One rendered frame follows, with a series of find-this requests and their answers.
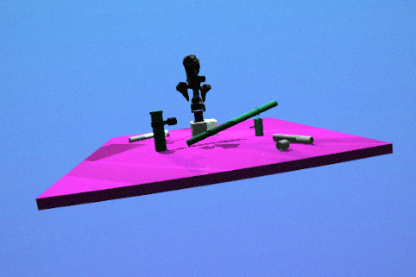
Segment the white cylindrical tube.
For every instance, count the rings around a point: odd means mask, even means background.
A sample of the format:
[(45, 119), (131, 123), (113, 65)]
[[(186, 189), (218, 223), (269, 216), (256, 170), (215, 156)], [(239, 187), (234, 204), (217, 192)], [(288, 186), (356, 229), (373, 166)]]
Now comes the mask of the white cylindrical tube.
[(153, 133), (130, 137), (129, 142), (138, 142), (138, 141), (146, 140), (146, 139), (149, 139), (149, 138), (154, 138)]

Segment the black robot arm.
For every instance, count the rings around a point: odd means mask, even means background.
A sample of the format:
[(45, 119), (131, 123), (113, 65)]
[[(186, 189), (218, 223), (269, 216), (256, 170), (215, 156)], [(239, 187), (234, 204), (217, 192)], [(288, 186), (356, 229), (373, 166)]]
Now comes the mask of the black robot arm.
[[(196, 83), (199, 84), (205, 82), (205, 76), (199, 76), (199, 59), (196, 57), (196, 54), (188, 54), (187, 56), (184, 56), (184, 59), (182, 61), (182, 64), (184, 65), (184, 68), (186, 70), (186, 76), (190, 73), (196, 73), (197, 75), (194, 75), (190, 77), (189, 83)], [(198, 122), (204, 122), (203, 118), (203, 111), (205, 111), (205, 104), (202, 101), (202, 98), (199, 96), (199, 90), (192, 89), (193, 97), (192, 97), (192, 103), (191, 103), (191, 111), (194, 113), (194, 119), (195, 123)], [(193, 111), (197, 110), (197, 111)]]

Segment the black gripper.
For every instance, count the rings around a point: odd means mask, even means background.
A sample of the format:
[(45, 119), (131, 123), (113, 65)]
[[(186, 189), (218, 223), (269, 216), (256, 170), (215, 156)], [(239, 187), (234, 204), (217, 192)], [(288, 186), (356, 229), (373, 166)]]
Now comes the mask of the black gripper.
[(186, 82), (179, 82), (176, 86), (176, 91), (180, 92), (185, 99), (189, 102), (189, 96), (188, 96), (188, 89), (195, 89), (195, 90), (200, 90), (201, 93), (201, 97), (203, 102), (205, 102), (205, 96), (206, 93), (211, 89), (211, 85), (208, 84), (203, 84), (202, 86), (199, 86), (199, 84), (196, 83), (189, 83), (190, 77), (197, 75), (196, 73), (190, 73), (186, 76)]

